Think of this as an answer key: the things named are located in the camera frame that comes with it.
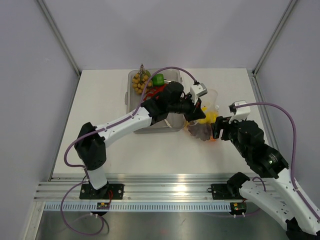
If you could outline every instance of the green pepper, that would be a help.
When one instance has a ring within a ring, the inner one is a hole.
[[[164,75],[162,73],[158,73],[154,75],[152,78],[153,86],[162,86],[165,84]]]

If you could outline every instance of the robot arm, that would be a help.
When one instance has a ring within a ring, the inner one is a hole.
[[[190,93],[182,97],[183,92],[184,87],[180,83],[172,81],[162,92],[144,101],[134,116],[133,112],[129,112],[125,116],[101,125],[93,126],[88,122],[82,126],[78,138],[108,127],[107,130],[88,136],[74,145],[78,156],[86,167],[90,184],[95,190],[108,187],[103,165],[107,160],[106,148],[116,140],[138,129],[165,120],[169,113],[183,114],[187,121],[206,117],[201,110],[199,98],[208,92],[206,87],[198,83],[192,85]]]
[[[257,190],[252,181],[238,179],[236,177],[238,173],[233,176],[236,180],[232,177],[228,181],[230,189],[234,191],[232,194],[251,200],[286,230],[289,225],[292,226],[292,223],[296,222],[296,226],[305,234],[320,235],[320,223],[294,189],[286,160],[276,149],[265,144],[262,129],[254,121],[246,120],[250,113],[249,107],[239,108],[239,110],[242,109],[240,112],[234,108],[235,105],[245,103],[245,101],[239,101],[230,106],[231,112],[234,113],[232,117],[217,117],[216,122],[211,125],[213,138],[219,138],[220,132],[223,130],[221,139],[231,141],[250,169],[261,178],[266,178],[266,181],[280,194],[286,205],[277,202],[267,193]],[[299,191],[313,210],[319,212],[300,187]]]

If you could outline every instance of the wire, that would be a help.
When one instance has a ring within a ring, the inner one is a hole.
[[[149,77],[149,79],[146,81],[145,86],[144,86],[144,89],[143,89],[142,94],[141,94],[140,102],[139,102],[139,104],[137,105],[137,107],[136,107],[136,109],[134,110],[134,112],[132,113],[132,115],[129,115],[129,116],[125,117],[124,119],[121,119],[121,120],[119,120],[119,121],[117,121],[117,122],[115,122],[115,123],[113,123],[113,124],[111,124],[111,125],[108,125],[108,126],[106,126],[106,127],[103,127],[103,128],[98,129],[98,130],[96,130],[96,131],[89,132],[89,133],[87,133],[87,134],[85,134],[85,135],[83,135],[83,136],[81,136],[81,137],[78,137],[76,140],[74,140],[74,141],[66,148],[65,153],[64,153],[64,156],[63,156],[64,163],[65,163],[68,167],[71,167],[71,168],[83,168],[83,169],[84,169],[84,172],[85,172],[85,175],[86,175],[87,178],[89,179],[89,175],[88,175],[88,171],[87,171],[87,169],[86,169],[86,166],[84,166],[84,165],[82,165],[82,164],[70,164],[70,163],[68,163],[67,157],[68,157],[68,153],[69,153],[70,149],[71,149],[76,143],[78,143],[79,141],[85,139],[86,137],[89,137],[89,136],[94,135],[94,134],[98,134],[98,133],[100,133],[100,132],[102,132],[102,131],[106,131],[107,129],[110,129],[110,128],[115,127],[115,126],[117,126],[117,125],[119,125],[119,124],[122,124],[122,123],[124,123],[125,121],[131,119],[133,116],[135,116],[135,115],[137,114],[139,108],[140,108],[141,103],[144,101],[144,95],[145,95],[145,92],[146,92],[146,90],[147,90],[148,83],[151,81],[151,79],[152,79],[156,74],[158,74],[158,73],[160,73],[160,72],[162,72],[162,71],[164,71],[164,70],[168,70],[168,69],[175,69],[175,70],[182,71],[182,72],[188,74],[188,75],[192,78],[192,80],[194,81],[195,84],[198,84],[198,82],[197,82],[197,80],[195,79],[195,77],[192,76],[192,74],[191,74],[190,72],[188,72],[187,70],[184,70],[183,68],[176,67],[176,66],[167,66],[167,67],[160,68],[159,70],[155,71],[155,72]]]
[[[62,198],[62,201],[61,201],[61,204],[60,204],[60,213],[61,213],[61,217],[62,217],[62,220],[64,222],[64,224],[70,229],[72,230],[73,232],[77,233],[77,234],[81,234],[81,235],[85,235],[85,236],[96,236],[98,235],[99,233],[101,233],[101,231],[104,229],[104,226],[105,226],[105,221],[104,221],[104,218],[102,216],[99,216],[99,215],[95,215],[96,217],[100,218],[101,220],[101,228],[95,232],[95,233],[86,233],[86,232],[81,232],[81,231],[78,231],[74,228],[72,228],[69,223],[67,222],[66,220],[66,217],[65,217],[65,214],[64,214],[64,211],[63,211],[63,205],[64,205],[64,202],[66,200],[66,197],[68,196],[68,194],[73,190],[75,189],[76,187],[86,183],[87,181],[82,181],[82,182],[79,182],[77,183],[76,185],[74,185],[73,187],[71,187],[66,193],[65,195],[63,196]],[[81,216],[81,218],[84,218],[84,216],[91,216],[92,214],[86,214],[86,215],[83,215]]]
[[[296,148],[297,148],[297,128],[294,119],[292,116],[281,106],[269,103],[269,102],[253,102],[253,103],[246,103],[238,106],[234,106],[236,109],[238,108],[243,108],[243,107],[250,107],[250,106],[258,106],[258,105],[266,105],[266,106],[271,106],[274,108],[277,108],[281,110],[290,120],[291,125],[292,125],[292,130],[293,130],[293,144],[292,144],[292,158],[291,158],[291,172],[290,172],[290,177],[291,177],[291,182],[294,187],[294,190],[296,193],[300,196],[302,201],[305,203],[305,205],[308,207],[308,209],[312,212],[312,214],[317,218],[318,221],[320,221],[320,216],[317,214],[317,212],[313,209],[313,207],[310,205],[308,200],[303,196],[303,194],[299,191],[299,188],[296,183],[295,179],[295,167],[296,167]]]
[[[192,74],[191,74],[190,72],[188,72],[187,70],[184,70],[184,69],[182,69],[182,68],[180,68],[180,67],[167,66],[167,67],[164,67],[164,68],[161,68],[161,69],[155,71],[155,72],[149,77],[149,79],[147,80],[147,82],[145,83],[145,87],[144,87],[144,89],[143,89],[143,91],[142,91],[142,94],[141,94],[140,102],[139,102],[139,104],[137,105],[137,107],[136,107],[136,109],[134,110],[134,112],[132,113],[132,115],[129,115],[129,116],[125,117],[124,119],[121,119],[121,120],[119,120],[119,121],[117,121],[117,122],[115,122],[115,123],[113,123],[113,124],[111,124],[111,125],[108,125],[108,126],[106,126],[106,127],[103,127],[103,128],[101,128],[101,129],[98,129],[98,130],[89,132],[89,133],[87,133],[87,134],[85,134],[85,135],[83,135],[83,136],[78,137],[76,140],[74,140],[74,141],[66,148],[65,153],[64,153],[64,156],[63,156],[64,163],[65,163],[68,167],[71,167],[71,168],[83,168],[83,170],[84,170],[84,172],[85,172],[85,176],[87,177],[87,179],[88,179],[88,181],[89,181],[90,178],[89,178],[89,174],[88,174],[88,171],[87,171],[87,168],[86,168],[85,165],[83,165],[83,164],[70,164],[70,163],[68,162],[67,157],[68,157],[68,153],[69,153],[70,149],[71,149],[75,144],[77,144],[79,141],[85,139],[86,137],[92,136],[92,135],[94,135],[94,134],[98,134],[98,133],[103,132],[103,131],[107,131],[108,129],[110,129],[110,128],[112,128],[112,127],[115,127],[115,126],[117,126],[117,125],[119,125],[119,124],[121,124],[121,123],[124,123],[125,121],[127,121],[127,120],[131,119],[133,116],[135,116],[135,115],[137,114],[139,108],[140,108],[141,103],[142,103],[143,100],[144,100],[144,95],[145,95],[145,92],[146,92],[148,83],[151,81],[151,79],[152,79],[156,74],[160,73],[161,71],[168,70],[168,69],[180,70],[180,71],[188,74],[188,75],[192,78],[192,80],[194,81],[195,84],[198,84],[197,80],[194,78],[194,76],[192,76]],[[78,234],[82,234],[82,235],[86,235],[86,236],[95,236],[95,235],[99,234],[99,233],[102,231],[103,227],[104,227],[103,217],[98,216],[98,217],[101,219],[101,221],[102,221],[102,226],[101,226],[101,229],[100,229],[99,231],[97,231],[96,233],[84,233],[84,232],[80,232],[80,231],[78,231],[78,230],[73,229],[73,228],[68,224],[67,220],[65,219],[64,213],[63,213],[63,203],[64,203],[67,195],[72,191],[72,189],[76,188],[77,186],[80,186],[80,185],[83,184],[83,183],[85,183],[85,181],[82,181],[82,182],[76,184],[76,185],[73,186],[69,191],[66,192],[66,194],[64,195],[64,197],[62,198],[62,201],[61,201],[60,212],[61,212],[61,216],[62,216],[62,220],[63,220],[64,224],[65,224],[69,229],[71,229],[72,231],[74,231],[74,232],[76,232],[76,233],[78,233]],[[110,207],[112,197],[113,197],[113,193],[112,193],[112,191],[111,191],[111,196],[109,195],[109,199],[110,199],[110,200],[109,200],[108,208]]]
[[[109,195],[109,202],[107,203],[106,207],[99,207],[99,209],[106,209],[106,210],[109,210],[110,209],[110,205],[111,205],[111,201],[112,201],[112,198],[114,197],[114,194],[111,190],[108,191],[108,195]]]
[[[266,185],[265,185],[265,183],[264,183],[264,181],[260,178],[260,177],[258,177],[258,176],[255,176],[255,177],[253,177],[252,178],[252,182],[254,182],[256,179],[258,179],[261,183],[262,183],[262,186],[263,186],[263,191],[267,191],[267,188],[266,188]]]
[[[78,222],[79,220],[85,219],[85,218],[87,218],[87,217],[92,217],[92,216],[91,216],[90,214],[85,214],[85,215],[79,216],[78,218],[76,218],[75,220],[73,220],[73,221],[72,221],[71,223],[69,223],[69,224],[70,224],[70,225],[71,225],[71,224],[74,224],[74,223]],[[52,233],[54,233],[54,234],[61,233],[61,232],[63,232],[64,230],[68,229],[68,227],[65,226],[65,227],[62,228],[62,229],[54,230],[54,229],[52,229],[52,227],[51,227],[52,224],[51,224],[51,218],[50,218],[50,217],[49,217],[48,221],[49,221],[49,223],[48,223],[49,228],[48,228],[48,229],[49,229]],[[105,223],[105,225],[106,225],[106,227],[107,227],[107,232],[106,232],[106,234],[108,234],[108,233],[110,232],[109,224],[108,224],[107,220],[105,220],[105,218],[103,218],[103,221],[104,221],[104,223]]]

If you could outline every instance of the white wall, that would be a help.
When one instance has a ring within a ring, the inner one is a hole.
[[[266,101],[292,114],[297,126],[296,178],[320,207],[320,1],[299,1],[266,63],[258,73]],[[288,160],[292,128],[271,109],[281,152]]]
[[[77,78],[33,0],[0,1],[0,238],[20,239]]]
[[[254,68],[289,0],[46,0],[81,69]]]

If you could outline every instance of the purple cable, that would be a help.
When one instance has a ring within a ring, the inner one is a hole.
[[[87,217],[92,217],[92,215],[91,215],[91,214],[82,215],[82,216],[76,218],[75,220],[73,220],[73,221],[72,221],[71,223],[69,223],[69,224],[74,224],[74,223],[78,222],[79,220],[84,219],[84,218],[87,218]],[[109,224],[108,224],[107,220],[105,220],[104,218],[103,218],[103,221],[104,221],[106,227],[108,228],[107,233],[109,233],[109,231],[110,231]],[[68,229],[67,226],[65,226],[64,228],[59,229],[59,230],[53,230],[52,227],[51,227],[51,224],[49,223],[49,230],[50,230],[51,232],[53,232],[54,234],[61,233],[61,232],[63,232],[63,231],[66,230],[66,229]]]
[[[265,183],[264,183],[264,181],[260,178],[260,177],[258,177],[258,176],[255,176],[254,178],[252,178],[252,182],[254,182],[256,179],[258,179],[261,183],[262,183],[262,186],[263,186],[263,191],[267,191],[267,188],[266,188],[266,185],[265,185]]]
[[[86,137],[89,137],[89,136],[91,136],[91,135],[93,135],[93,134],[97,134],[97,133],[100,133],[100,132],[102,132],[102,131],[106,131],[107,129],[112,128],[112,127],[115,127],[115,126],[117,126],[117,125],[119,125],[119,124],[122,124],[122,123],[124,123],[125,121],[129,120],[130,118],[132,118],[133,116],[135,116],[135,115],[137,114],[139,108],[140,108],[141,103],[142,103],[143,100],[144,100],[144,95],[145,95],[145,92],[146,92],[148,83],[151,81],[151,79],[152,79],[156,74],[158,74],[158,73],[160,73],[160,72],[162,72],[162,71],[164,71],[164,70],[167,70],[167,69],[176,69],[176,70],[180,70],[180,71],[182,71],[182,72],[185,72],[186,74],[188,74],[188,75],[192,78],[192,80],[193,80],[195,83],[197,83],[197,80],[195,79],[194,76],[192,76],[192,74],[191,74],[190,72],[188,72],[187,70],[184,70],[184,69],[182,69],[182,68],[180,68],[180,67],[167,66],[167,67],[163,67],[163,68],[155,71],[155,72],[149,77],[149,79],[146,81],[145,87],[144,87],[144,89],[143,89],[143,91],[142,91],[142,95],[141,95],[140,102],[139,102],[138,106],[136,107],[136,109],[134,110],[134,112],[132,113],[132,115],[127,116],[127,117],[125,117],[124,119],[121,119],[121,120],[119,120],[119,121],[117,121],[117,122],[115,122],[115,123],[113,123],[113,124],[111,124],[111,125],[108,125],[108,126],[105,127],[105,128],[101,128],[101,129],[98,129],[98,130],[96,130],[96,131],[89,132],[89,133],[87,133],[87,134],[85,134],[85,135],[77,138],[76,140],[74,140],[74,141],[66,148],[66,150],[65,150],[65,153],[64,153],[64,156],[63,156],[65,165],[67,165],[68,167],[71,167],[71,168],[84,168],[85,175],[86,175],[86,177],[89,179],[88,172],[87,172],[87,170],[86,170],[86,166],[84,166],[84,165],[82,165],[82,164],[74,165],[74,164],[68,163],[67,156],[68,156],[68,153],[69,153],[70,149],[71,149],[76,143],[78,143],[79,141],[81,141],[82,139],[84,139],[84,138],[86,138]]]
[[[145,92],[147,90],[147,86],[148,86],[148,83],[151,81],[151,79],[158,73],[164,71],[164,70],[167,70],[167,69],[176,69],[176,70],[179,70],[179,71],[182,71],[186,74],[188,74],[190,76],[190,78],[192,78],[192,80],[194,81],[194,83],[197,83],[197,80],[195,79],[194,76],[192,76],[192,74],[190,72],[188,72],[187,70],[184,70],[183,68],[180,68],[180,67],[177,67],[177,66],[167,66],[167,67],[163,67],[163,68],[160,68],[159,70],[155,71],[150,77],[149,79],[146,81],[145,83],[145,86],[144,86],[144,89],[142,91],[142,94],[141,94],[141,99],[140,99],[140,102],[138,104],[138,106],[136,107],[136,109],[134,110],[132,116],[136,115],[136,113],[138,112],[139,108],[140,108],[140,105],[141,103],[144,101],[144,95],[145,95]]]
[[[132,115],[127,116],[127,117],[125,117],[124,119],[121,119],[121,120],[119,120],[119,121],[117,121],[117,122],[115,122],[115,123],[113,123],[113,124],[111,124],[111,125],[108,125],[108,126],[105,127],[105,128],[101,128],[101,129],[98,129],[98,130],[96,130],[96,131],[89,132],[89,133],[87,133],[87,134],[85,134],[85,135],[77,138],[76,140],[74,140],[74,141],[66,148],[66,150],[65,150],[65,153],[64,153],[64,156],[63,156],[63,160],[64,160],[65,165],[67,165],[68,167],[71,167],[71,168],[83,168],[83,169],[84,169],[84,172],[85,172],[85,175],[86,175],[87,179],[89,180],[90,178],[89,178],[89,175],[88,175],[88,171],[87,171],[87,169],[86,169],[86,166],[84,166],[84,165],[82,165],[82,164],[70,164],[70,163],[68,163],[67,156],[68,156],[68,153],[69,153],[70,149],[71,149],[76,143],[78,143],[79,141],[81,141],[82,139],[85,139],[86,137],[89,137],[89,136],[91,136],[91,135],[100,133],[100,132],[102,132],[102,131],[106,131],[107,129],[112,128],[112,127],[115,127],[115,126],[117,126],[117,125],[119,125],[119,124],[122,124],[122,123],[124,123],[125,121],[131,119],[133,116],[135,116],[135,115],[137,114],[139,108],[140,108],[141,103],[142,103],[143,100],[144,100],[144,95],[145,95],[145,92],[146,92],[148,83],[151,81],[151,79],[152,79],[156,74],[160,73],[161,71],[167,70],[167,69],[176,69],[176,70],[180,70],[180,71],[182,71],[182,72],[185,72],[186,74],[188,74],[188,75],[192,78],[192,80],[194,81],[194,83],[197,83],[197,80],[194,78],[194,76],[191,75],[190,72],[188,72],[188,71],[186,71],[186,70],[184,70],[184,69],[182,69],[182,68],[180,68],[180,67],[167,66],[167,67],[164,67],[164,68],[161,68],[161,69],[157,70],[155,73],[153,73],[153,74],[149,77],[149,79],[148,79],[147,82],[145,83],[145,87],[144,87],[144,89],[143,89],[143,91],[142,91],[142,95],[141,95],[140,102],[139,102],[138,106],[136,107],[136,109],[134,110],[134,112],[132,113]],[[103,222],[102,222],[102,227],[101,227],[101,229],[100,229],[98,232],[93,233],[93,234],[82,233],[82,232],[80,232],[80,231],[77,231],[77,230],[73,229],[73,228],[67,223],[67,221],[66,221],[66,219],[65,219],[65,216],[64,216],[64,214],[63,214],[63,210],[62,210],[62,205],[63,205],[63,203],[64,203],[67,195],[70,193],[70,191],[71,191],[72,189],[74,189],[75,187],[81,185],[82,183],[85,183],[85,181],[76,184],[75,186],[73,186],[73,187],[64,195],[64,197],[63,197],[63,199],[62,199],[62,201],[61,201],[60,212],[61,212],[61,216],[62,216],[62,219],[63,219],[64,224],[65,224],[68,228],[70,228],[72,231],[74,231],[74,232],[76,232],[76,233],[79,233],[79,234],[87,235],[87,236],[95,236],[95,235],[99,234],[99,233],[102,231],[102,229],[103,229],[103,227],[104,227],[104,223],[103,223]]]
[[[67,195],[76,187],[80,186],[81,184],[84,184],[86,183],[87,181],[82,181],[82,182],[79,182],[77,183],[76,185],[74,185],[73,187],[71,187],[66,193],[65,195],[63,196],[62,198],[62,201],[61,201],[61,205],[60,205],[60,213],[61,213],[61,217],[62,217],[62,220],[64,222],[64,224],[69,228],[71,229],[73,232],[77,233],[77,234],[81,234],[81,235],[85,235],[85,236],[95,236],[95,235],[98,235],[99,233],[101,233],[101,231],[103,230],[104,226],[105,226],[105,221],[104,221],[104,218],[102,216],[99,216],[98,217],[100,218],[101,222],[102,222],[102,225],[101,225],[101,228],[99,229],[99,231],[95,232],[95,233],[85,233],[85,232],[81,232],[81,231],[78,231],[74,228],[72,228],[69,223],[67,222],[66,218],[65,218],[65,214],[64,214],[64,211],[63,211],[63,204],[66,200],[66,197]]]
[[[313,209],[313,207],[310,205],[308,200],[303,196],[303,194],[298,190],[298,186],[296,184],[295,166],[296,166],[296,148],[297,148],[297,128],[296,128],[296,124],[295,124],[294,119],[284,108],[280,107],[279,105],[269,103],[269,102],[246,103],[246,104],[235,106],[235,108],[238,109],[238,108],[257,106],[257,105],[266,105],[266,106],[271,106],[271,107],[277,108],[277,109],[281,110],[289,118],[291,125],[292,125],[292,129],[293,129],[292,159],[291,159],[291,172],[290,172],[291,182],[292,182],[292,185],[293,185],[296,193],[300,196],[302,201],[309,208],[309,210],[313,213],[313,215],[317,218],[317,220],[320,221],[320,216]]]

